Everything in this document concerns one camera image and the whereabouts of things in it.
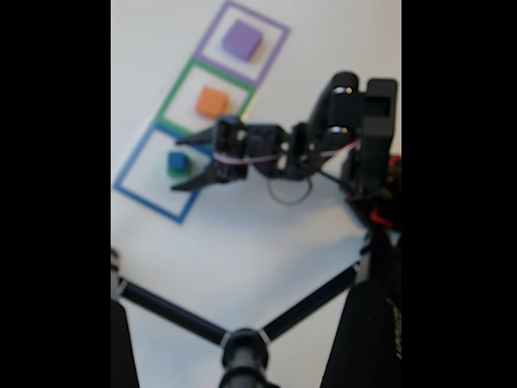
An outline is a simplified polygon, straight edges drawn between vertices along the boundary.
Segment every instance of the white table surface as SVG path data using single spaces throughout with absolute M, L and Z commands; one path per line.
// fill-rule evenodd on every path
M 399 81 L 400 0 L 241 0 L 292 32 L 260 87 L 248 120 L 289 129 L 306 120 L 338 70 Z M 221 7 L 221 1 L 111 0 L 111 176 L 149 123 Z M 346 155 L 325 166 L 338 173 Z M 260 328 L 358 259 L 362 228 L 331 183 L 314 178 L 295 207 L 273 202 L 265 180 L 202 191 L 179 226 L 111 190 L 111 244 L 129 280 L 234 330 Z M 280 193 L 303 190 L 279 184 Z M 319 387 L 345 294 L 270 347 L 267 375 L 283 388 Z M 216 387 L 221 350 L 123 302 L 142 388 Z

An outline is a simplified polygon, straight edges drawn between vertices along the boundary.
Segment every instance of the cable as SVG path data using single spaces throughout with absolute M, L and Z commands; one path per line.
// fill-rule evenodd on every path
M 268 179 L 267 180 L 267 193 L 269 194 L 269 196 L 272 198 L 272 200 L 274 202 L 277 202 L 277 203 L 279 203 L 281 205 L 286 205 L 286 206 L 298 205 L 299 203 L 301 203 L 304 200 L 306 200 L 307 197 L 309 196 L 309 194 L 313 190 L 313 181 L 310 178 L 307 178 L 306 179 L 306 181 L 307 181 L 307 191 L 304 193 L 304 195 L 300 199 L 294 200 L 294 201 L 282 200 L 278 196 L 276 196 L 276 194 L 273 192 L 273 187 L 271 185 L 271 181 L 272 181 L 272 179 Z
M 328 156 L 334 156 L 337 153 L 341 152 L 342 150 L 345 150 L 349 146 L 359 147 L 360 141 L 355 140 L 350 144 L 347 144 L 337 150 L 330 150 L 330 151 L 323 151 L 317 154 L 317 156 L 322 157 L 328 157 Z M 272 162 L 274 160 L 278 160 L 284 153 L 281 154 L 272 154 L 272 155 L 265 155 L 265 156 L 258 156 L 255 158 L 245 157 L 245 158 L 231 158 L 228 156 L 225 156 L 223 154 L 218 154 L 217 152 L 214 152 L 213 158 L 216 159 L 218 162 L 228 164 L 230 166 L 245 166 L 246 164 L 257 164 L 257 163 L 265 163 L 265 162 Z M 303 154 L 299 157 L 300 160 L 306 160 L 310 154 Z
M 243 166 L 246 164 L 256 164 L 256 163 L 264 163 L 271 162 L 273 160 L 277 160 L 280 158 L 282 154 L 273 154 L 267 156 L 258 156 L 256 158 L 230 158 L 228 156 L 224 156 L 222 154 L 215 153 L 213 154 L 213 158 L 218 162 L 228 164 L 230 166 Z

